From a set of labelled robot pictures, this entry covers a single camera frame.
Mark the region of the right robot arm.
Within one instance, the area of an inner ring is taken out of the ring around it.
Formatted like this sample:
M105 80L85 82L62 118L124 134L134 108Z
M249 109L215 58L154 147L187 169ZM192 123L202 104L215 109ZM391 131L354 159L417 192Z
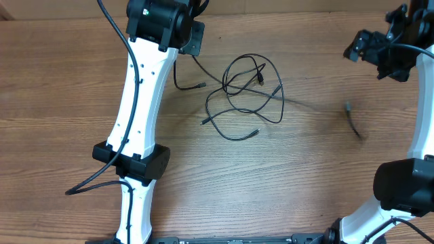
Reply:
M386 33L360 30L343 56L377 67L378 79L406 82L418 72L418 104L405 159L383 163L374 176L373 195L352 214L337 219L313 243L385 243L386 233L433 211L433 0L411 1L385 16Z

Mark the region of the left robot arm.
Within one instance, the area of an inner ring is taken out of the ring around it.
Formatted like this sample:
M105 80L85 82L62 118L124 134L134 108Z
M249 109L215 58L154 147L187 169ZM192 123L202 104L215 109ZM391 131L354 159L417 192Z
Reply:
M170 150L155 141L157 115L165 83L179 54L200 52L204 24L196 21L207 1L129 1L125 86L115 125L107 140L96 144L95 160L115 167L121 186L121 220L108 243L148 243L156 181L163 175Z

